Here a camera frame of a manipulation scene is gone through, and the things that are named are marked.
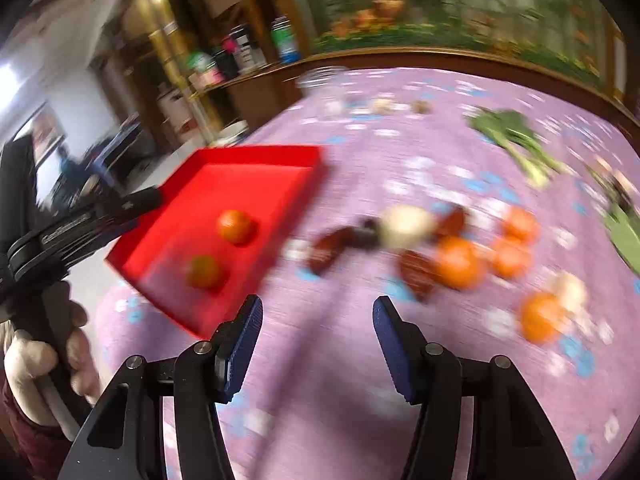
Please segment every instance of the garlic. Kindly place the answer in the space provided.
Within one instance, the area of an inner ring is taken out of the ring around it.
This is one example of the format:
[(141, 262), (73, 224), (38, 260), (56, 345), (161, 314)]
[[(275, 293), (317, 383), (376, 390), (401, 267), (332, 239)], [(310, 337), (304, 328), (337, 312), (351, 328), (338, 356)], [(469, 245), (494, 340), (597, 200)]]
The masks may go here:
[(562, 270), (556, 276), (552, 291), (567, 312), (579, 316), (584, 310), (587, 302), (587, 288), (577, 276)]
[(385, 115), (391, 111), (392, 104), (390, 99), (373, 99), (369, 104), (369, 109), (374, 114)]
[(413, 205), (395, 204), (380, 217), (380, 238), (387, 249), (409, 249), (433, 233), (436, 217)]

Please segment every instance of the tomato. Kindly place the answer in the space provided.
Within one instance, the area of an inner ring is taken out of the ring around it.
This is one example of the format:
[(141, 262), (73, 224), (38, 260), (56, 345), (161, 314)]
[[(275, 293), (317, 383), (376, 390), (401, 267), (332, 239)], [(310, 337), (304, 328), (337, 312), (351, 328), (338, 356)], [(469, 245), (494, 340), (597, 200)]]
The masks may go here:
[(518, 206), (511, 206), (504, 218), (504, 234), (522, 240), (524, 243), (532, 242), (538, 236), (538, 222), (533, 213)]
[(215, 288), (222, 282), (222, 266), (213, 256), (201, 254), (187, 263), (187, 282), (197, 288)]
[(531, 266), (529, 249), (513, 236), (496, 238), (493, 250), (494, 273), (505, 280), (523, 275)]
[(447, 236), (436, 245), (435, 269), (440, 283), (451, 288), (471, 288), (483, 275), (476, 245), (464, 238)]
[(218, 234), (233, 245), (244, 245), (255, 233), (255, 222), (247, 213), (229, 209), (218, 218)]
[(558, 336), (564, 317), (564, 309), (555, 295), (534, 292), (526, 297), (520, 309), (522, 335), (535, 344), (550, 341)]

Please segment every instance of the pink tablecloth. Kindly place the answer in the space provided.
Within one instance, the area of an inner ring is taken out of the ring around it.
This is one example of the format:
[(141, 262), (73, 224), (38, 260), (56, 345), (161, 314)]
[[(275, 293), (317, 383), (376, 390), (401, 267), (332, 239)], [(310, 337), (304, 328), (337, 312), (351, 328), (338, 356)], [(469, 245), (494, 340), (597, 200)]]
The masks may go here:
[[(371, 307), (380, 294), (400, 314), (459, 356), (506, 354), (545, 409), (579, 478), (609, 465), (640, 413), (640, 281), (619, 258), (600, 220), (603, 197), (582, 161), (602, 156), (640, 185), (640, 163), (623, 135), (555, 97), (506, 82), (425, 69), (350, 72), (343, 88), (350, 113), (326, 118), (307, 98), (262, 127), (256, 144), (322, 144), (332, 166), (283, 257), (264, 279), (264, 325), (240, 394), (220, 406), (236, 478), (399, 478), (417, 416), (396, 394), (377, 343)], [(388, 116), (361, 109), (380, 96), (398, 104)], [(412, 113), (415, 99), (433, 112)], [(475, 106), (514, 108), (529, 117), (548, 150), (574, 174), (543, 192), (526, 186), (497, 146), (466, 126)], [(473, 211), (470, 236), (489, 242), (507, 204), (531, 209), (541, 225), (534, 266), (524, 279), (487, 280), (472, 292), (438, 291), (415, 303), (398, 280), (395, 258), (350, 253), (322, 279), (300, 257), (325, 230), (405, 202), (442, 211), (458, 202)], [(546, 346), (518, 334), (523, 296), (559, 269), (588, 284), (590, 322)], [(115, 370), (130, 354), (178, 355), (192, 339), (122, 284), (97, 319), (103, 355)], [(463, 410), (459, 463), (468, 462), (469, 404)], [(170, 409), (167, 446), (175, 447)], [(179, 474), (169, 453), (168, 469)]]

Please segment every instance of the food item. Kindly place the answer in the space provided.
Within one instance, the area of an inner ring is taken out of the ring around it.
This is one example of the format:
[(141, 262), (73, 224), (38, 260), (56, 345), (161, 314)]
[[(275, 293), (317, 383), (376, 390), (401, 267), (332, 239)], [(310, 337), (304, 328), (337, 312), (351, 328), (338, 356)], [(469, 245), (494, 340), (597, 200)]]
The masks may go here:
[(387, 249), (409, 249), (425, 241), (435, 224), (432, 213), (413, 205), (395, 204), (380, 217), (380, 239)]
[(596, 164), (594, 168), (599, 174), (603, 176), (607, 176), (609, 173), (613, 171), (610, 164), (606, 160), (604, 160), (601, 156), (596, 155), (595, 161), (596, 161)]
[(614, 175), (603, 176), (586, 164), (585, 168), (609, 199), (609, 208), (602, 216), (602, 223), (608, 231), (611, 243), (628, 267), (640, 274), (640, 215), (636, 212), (631, 196)]
[(320, 238), (311, 247), (307, 264), (312, 273), (321, 276), (338, 259), (352, 238), (351, 227), (343, 227)]
[(535, 344), (555, 338), (565, 319), (560, 301), (550, 292), (532, 293), (520, 309), (522, 335)]
[(638, 194), (638, 188), (620, 171), (613, 172), (614, 184), (617, 182), (627, 194)]
[(483, 264), (475, 244), (448, 236), (436, 246), (435, 270), (440, 283), (451, 288), (471, 288), (480, 282)]
[(400, 256), (400, 277), (418, 301), (425, 301), (436, 284), (433, 262), (413, 251)]
[(390, 99), (373, 99), (369, 104), (369, 109), (373, 114), (386, 115), (393, 106), (393, 102)]
[(218, 218), (218, 234), (233, 245), (244, 245), (255, 234), (256, 224), (247, 213), (229, 209)]
[(512, 280), (531, 266), (531, 253), (521, 240), (512, 236), (499, 237), (494, 242), (493, 266), (496, 276)]
[(223, 269), (213, 256), (200, 254), (187, 263), (185, 275), (191, 286), (216, 288), (222, 282)]
[[(520, 165), (530, 186), (544, 189), (551, 171), (567, 171), (564, 162), (556, 160), (540, 146), (536, 133), (527, 126), (524, 115), (515, 110), (481, 110), (478, 116), (468, 117), (467, 124), (506, 150)], [(523, 147), (529, 156), (523, 155), (515, 147), (516, 144)]]
[(380, 221), (377, 218), (363, 218), (360, 225), (351, 230), (349, 247), (367, 251), (380, 245)]
[(533, 213), (512, 205), (504, 218), (504, 233), (530, 243), (538, 236), (538, 222)]
[(577, 315), (584, 310), (584, 304), (587, 302), (587, 288), (577, 276), (562, 270), (556, 276), (552, 290), (562, 308), (567, 312)]
[(445, 216), (438, 220), (433, 236), (440, 240), (445, 236), (460, 236), (466, 224), (466, 210), (461, 205), (454, 208)]
[(420, 99), (412, 101), (411, 110), (415, 114), (428, 114), (431, 112), (431, 105), (427, 101), (421, 101)]

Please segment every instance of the human hand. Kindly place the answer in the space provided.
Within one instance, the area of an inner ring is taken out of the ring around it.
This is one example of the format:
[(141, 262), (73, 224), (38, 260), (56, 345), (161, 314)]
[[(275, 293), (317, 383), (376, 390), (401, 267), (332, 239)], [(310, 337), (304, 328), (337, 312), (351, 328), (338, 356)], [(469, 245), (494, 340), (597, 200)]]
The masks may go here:
[[(58, 282), (43, 293), (49, 319), (61, 306), (70, 309), (73, 330), (66, 340), (66, 358), (71, 368), (71, 387), (93, 406), (100, 396), (100, 381), (91, 356), (91, 346), (80, 327), (86, 325), (84, 308), (69, 298), (70, 287)], [(41, 426), (55, 427), (56, 419), (40, 395), (34, 380), (58, 364), (58, 354), (49, 344), (32, 341), (23, 330), (14, 331), (10, 321), (0, 324), (0, 346), (4, 349), (4, 370), (14, 399), (24, 415)]]

